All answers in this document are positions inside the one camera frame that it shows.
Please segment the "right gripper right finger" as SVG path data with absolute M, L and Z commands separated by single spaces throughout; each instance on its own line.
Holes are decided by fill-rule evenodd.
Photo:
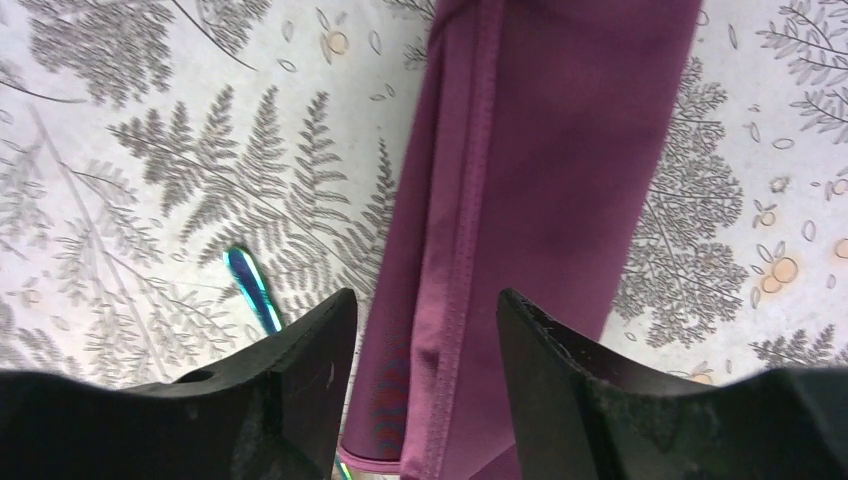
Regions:
M 847 372 L 714 387 L 635 362 L 513 289 L 497 324 L 526 479 L 843 479 Z

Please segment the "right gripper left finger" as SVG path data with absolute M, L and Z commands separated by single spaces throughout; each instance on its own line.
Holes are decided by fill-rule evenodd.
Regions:
M 327 479 L 357 333 L 341 289 L 279 333 L 170 384 L 1 375 L 5 479 Z

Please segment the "purple cloth napkin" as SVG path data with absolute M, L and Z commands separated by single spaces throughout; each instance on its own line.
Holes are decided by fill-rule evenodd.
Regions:
M 441 1 L 340 444 L 357 470 L 515 479 L 496 305 L 598 339 L 697 1 Z

